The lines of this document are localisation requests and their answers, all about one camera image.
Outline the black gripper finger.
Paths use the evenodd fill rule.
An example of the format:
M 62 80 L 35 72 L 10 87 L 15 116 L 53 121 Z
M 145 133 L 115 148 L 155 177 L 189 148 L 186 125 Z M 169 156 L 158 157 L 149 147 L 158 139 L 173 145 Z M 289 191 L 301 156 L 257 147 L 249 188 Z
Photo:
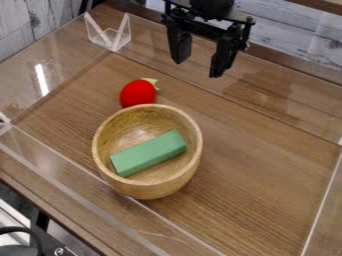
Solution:
M 212 58 L 210 77 L 220 78 L 232 68 L 240 50 L 238 39 L 233 34 L 225 34 L 217 42 L 217 50 Z
M 167 26 L 167 38 L 171 58 L 177 64 L 181 64 L 191 56 L 193 35 L 178 23 L 171 23 Z

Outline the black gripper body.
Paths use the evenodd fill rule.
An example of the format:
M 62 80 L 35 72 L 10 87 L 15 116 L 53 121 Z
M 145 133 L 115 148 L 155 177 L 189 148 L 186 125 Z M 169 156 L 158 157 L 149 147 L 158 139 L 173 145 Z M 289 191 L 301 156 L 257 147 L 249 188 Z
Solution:
M 238 10 L 236 0 L 163 0 L 163 22 L 212 40 L 229 35 L 245 50 L 256 19 Z

